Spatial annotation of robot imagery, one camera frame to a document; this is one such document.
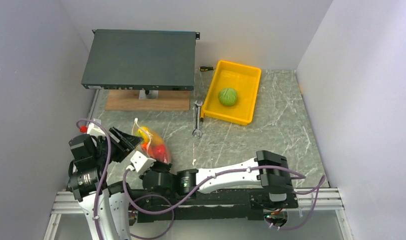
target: plastic bag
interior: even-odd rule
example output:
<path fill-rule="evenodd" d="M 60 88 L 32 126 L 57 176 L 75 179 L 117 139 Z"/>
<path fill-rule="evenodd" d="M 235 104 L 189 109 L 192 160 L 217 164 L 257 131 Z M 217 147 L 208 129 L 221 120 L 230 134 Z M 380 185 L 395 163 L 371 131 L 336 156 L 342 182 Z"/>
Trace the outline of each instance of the plastic bag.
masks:
<path fill-rule="evenodd" d="M 132 127 L 132 135 L 144 139 L 141 143 L 141 148 L 143 153 L 147 154 L 147 156 L 165 164 L 170 164 L 172 162 L 170 151 L 163 139 L 148 127 L 139 126 L 137 118 Z"/>

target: red cap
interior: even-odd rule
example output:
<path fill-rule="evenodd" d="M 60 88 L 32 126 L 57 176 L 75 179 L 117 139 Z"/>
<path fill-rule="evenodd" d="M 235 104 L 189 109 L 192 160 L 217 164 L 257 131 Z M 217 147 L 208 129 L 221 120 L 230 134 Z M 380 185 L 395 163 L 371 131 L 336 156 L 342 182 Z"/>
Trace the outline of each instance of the red cap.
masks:
<path fill-rule="evenodd" d="M 87 126 L 81 126 L 79 131 L 81 131 L 81 133 L 86 133 L 88 131 L 88 127 Z"/>

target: yellow tray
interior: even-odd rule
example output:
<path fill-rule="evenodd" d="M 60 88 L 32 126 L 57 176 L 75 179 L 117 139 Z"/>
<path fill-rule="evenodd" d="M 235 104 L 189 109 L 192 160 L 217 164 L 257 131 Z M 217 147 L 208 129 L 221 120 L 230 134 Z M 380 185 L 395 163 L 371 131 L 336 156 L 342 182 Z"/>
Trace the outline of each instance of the yellow tray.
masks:
<path fill-rule="evenodd" d="M 262 70 L 256 67 L 219 61 L 200 117 L 208 116 L 244 126 L 251 123 L 261 74 Z M 238 101 L 234 106 L 219 102 L 218 94 L 224 88 L 237 90 Z"/>

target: wrench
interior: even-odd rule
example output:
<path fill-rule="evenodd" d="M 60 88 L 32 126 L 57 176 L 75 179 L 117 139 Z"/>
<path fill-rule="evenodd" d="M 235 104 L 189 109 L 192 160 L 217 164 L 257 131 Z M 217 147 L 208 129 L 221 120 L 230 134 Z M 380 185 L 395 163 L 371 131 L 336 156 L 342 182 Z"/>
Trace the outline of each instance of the wrench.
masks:
<path fill-rule="evenodd" d="M 198 100 L 195 100 L 194 104 L 195 107 L 197 108 L 197 114 L 195 115 L 195 128 L 192 131 L 192 136 L 193 137 L 197 136 L 198 138 L 201 138 L 201 135 L 203 135 L 203 133 L 200 130 L 200 111 L 203 103 L 202 102 L 198 103 Z"/>

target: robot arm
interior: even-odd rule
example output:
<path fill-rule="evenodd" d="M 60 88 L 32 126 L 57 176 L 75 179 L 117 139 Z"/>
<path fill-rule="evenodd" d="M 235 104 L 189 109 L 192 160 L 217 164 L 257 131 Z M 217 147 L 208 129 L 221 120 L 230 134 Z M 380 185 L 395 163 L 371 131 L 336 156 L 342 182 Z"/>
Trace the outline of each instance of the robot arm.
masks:
<path fill-rule="evenodd" d="M 110 133 L 116 138 L 111 141 L 111 159 L 116 162 L 121 162 L 128 156 L 132 150 L 142 141 L 142 138 L 128 135 L 115 128 L 110 129 Z M 120 187 L 121 182 L 107 186 L 105 179 L 101 179 L 103 164 L 107 157 L 107 140 L 103 136 L 103 132 L 93 124 L 88 129 L 88 134 L 77 136 L 69 142 L 71 151 L 75 157 L 72 161 L 76 167 L 76 172 L 69 171 L 68 188 L 73 192 L 75 199 L 79 202 L 91 231 L 93 240 L 101 240 L 98 238 L 94 221 L 94 200 L 96 189 L 99 181 L 104 181 L 102 191 L 99 193 L 98 201 L 98 218 L 99 226 L 104 240 L 130 240 L 129 221 L 128 221 L 128 206 L 129 202 Z M 219 168 L 199 168 L 189 169 L 178 172 L 177 174 L 170 173 L 171 164 L 156 161 L 146 157 L 139 151 L 136 151 L 130 158 L 131 165 L 128 168 L 139 175 L 142 180 L 144 190 L 128 190 L 128 194 L 132 199 L 136 197 L 156 193 L 167 197 L 173 204 L 177 203 L 183 196 L 200 184 L 207 177 L 214 177 L 198 189 L 200 196 L 194 196 L 187 199 L 183 205 L 190 206 L 182 208 L 175 218 L 189 219 L 191 216 L 194 219 L 196 210 L 192 207 L 195 204 L 193 198 L 198 202 L 199 206 L 208 206 L 212 208 L 213 204 L 232 204 L 233 210 L 228 207 L 228 211 L 224 214 L 228 218 L 236 218 L 236 214 L 240 214 L 248 219 L 259 220 L 261 215 L 254 216 L 254 212 L 262 211 L 259 207 L 253 206 L 250 209 L 246 208 L 249 200 L 261 202 L 265 206 L 272 208 L 296 208 L 298 207 L 295 201 L 293 186 L 291 184 L 290 174 L 285 171 L 275 169 L 260 169 L 251 171 L 250 168 L 265 165 L 280 166 L 288 168 L 286 158 L 268 151 L 258 151 L 256 157 L 251 158 L 239 164 L 219 167 Z M 216 176 L 216 173 L 233 170 L 233 169 L 248 169 L 248 171 L 233 172 L 230 174 Z M 230 190 L 230 188 L 242 185 L 258 185 L 262 188 L 247 188 Z M 160 206 L 157 201 L 150 201 L 151 204 Z M 212 218 L 208 211 L 203 211 L 199 214 L 205 215 L 205 218 Z M 139 215 L 138 219 L 143 217 L 143 222 L 152 221 L 148 218 L 145 220 L 145 215 Z"/>
<path fill-rule="evenodd" d="M 111 160 L 121 162 L 142 141 L 142 138 L 121 132 L 115 128 L 110 133 Z M 121 182 L 107 186 L 101 179 L 105 159 L 107 157 L 107 139 L 104 132 L 93 123 L 89 125 L 87 134 L 82 134 L 69 142 L 74 156 L 72 164 L 76 172 L 69 168 L 68 189 L 85 214 L 93 240 L 98 237 L 94 221 L 94 200 L 99 181 L 104 181 L 98 200 L 98 223 L 104 240 L 130 240 L 129 234 L 129 202 L 123 192 Z"/>

